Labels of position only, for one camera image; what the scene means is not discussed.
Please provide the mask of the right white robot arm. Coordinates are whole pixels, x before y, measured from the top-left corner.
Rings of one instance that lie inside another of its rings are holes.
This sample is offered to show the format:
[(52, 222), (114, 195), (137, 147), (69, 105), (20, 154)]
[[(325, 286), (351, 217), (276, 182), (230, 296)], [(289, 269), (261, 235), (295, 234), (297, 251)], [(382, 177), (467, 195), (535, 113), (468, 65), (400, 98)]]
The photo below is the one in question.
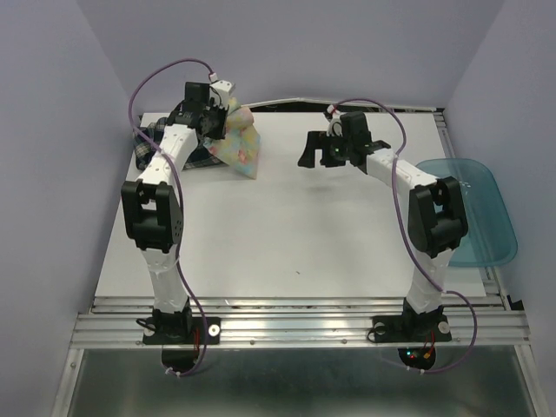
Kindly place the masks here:
[(298, 166), (312, 169), (351, 164), (387, 185), (393, 194), (401, 237), (414, 265), (412, 283), (398, 315), (376, 315), (368, 339), (381, 343), (450, 341), (442, 296), (447, 266), (468, 232), (460, 183), (439, 178), (403, 160), (375, 140), (361, 111), (325, 112), (328, 127), (308, 132)]

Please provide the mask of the pastel tie-dye skirt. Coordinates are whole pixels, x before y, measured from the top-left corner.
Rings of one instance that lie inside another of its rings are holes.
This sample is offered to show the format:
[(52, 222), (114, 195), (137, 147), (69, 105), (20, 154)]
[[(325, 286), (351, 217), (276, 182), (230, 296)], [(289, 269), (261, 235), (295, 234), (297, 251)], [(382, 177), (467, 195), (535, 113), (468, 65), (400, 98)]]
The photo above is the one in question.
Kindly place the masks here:
[(261, 150), (261, 137), (254, 122), (250, 108), (232, 97), (229, 100), (225, 137), (221, 140), (205, 138), (202, 141), (212, 156), (251, 179), (257, 177)]

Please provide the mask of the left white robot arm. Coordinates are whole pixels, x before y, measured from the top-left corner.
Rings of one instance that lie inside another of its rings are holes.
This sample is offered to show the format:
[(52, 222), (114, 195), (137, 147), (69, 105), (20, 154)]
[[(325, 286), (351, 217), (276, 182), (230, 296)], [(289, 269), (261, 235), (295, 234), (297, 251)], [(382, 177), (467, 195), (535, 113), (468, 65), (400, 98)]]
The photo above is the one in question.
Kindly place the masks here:
[(126, 233), (146, 261), (155, 297), (151, 316), (138, 322), (146, 344), (193, 343), (200, 338), (202, 321), (192, 315), (178, 268), (184, 214), (176, 178), (200, 141), (224, 138), (234, 89), (232, 82), (223, 80), (186, 83), (184, 98), (168, 116), (147, 167), (122, 186)]

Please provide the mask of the navy plaid skirt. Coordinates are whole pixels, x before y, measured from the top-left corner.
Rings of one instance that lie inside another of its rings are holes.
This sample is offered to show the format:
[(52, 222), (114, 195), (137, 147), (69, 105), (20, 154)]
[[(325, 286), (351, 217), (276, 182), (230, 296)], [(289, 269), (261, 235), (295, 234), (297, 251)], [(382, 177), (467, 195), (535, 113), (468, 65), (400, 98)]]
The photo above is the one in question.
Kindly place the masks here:
[[(141, 132), (150, 138), (156, 144), (162, 141), (164, 129), (166, 127), (166, 117), (159, 118), (156, 122), (150, 123), (147, 127), (141, 128)], [(144, 140), (138, 133), (134, 134), (134, 153), (136, 159), (136, 168), (145, 170), (149, 165), (155, 151), (151, 148), (150, 144)], [(213, 156), (202, 143), (198, 143), (197, 148), (191, 153), (188, 160), (183, 166), (183, 170), (199, 169), (222, 165), (222, 161)]]

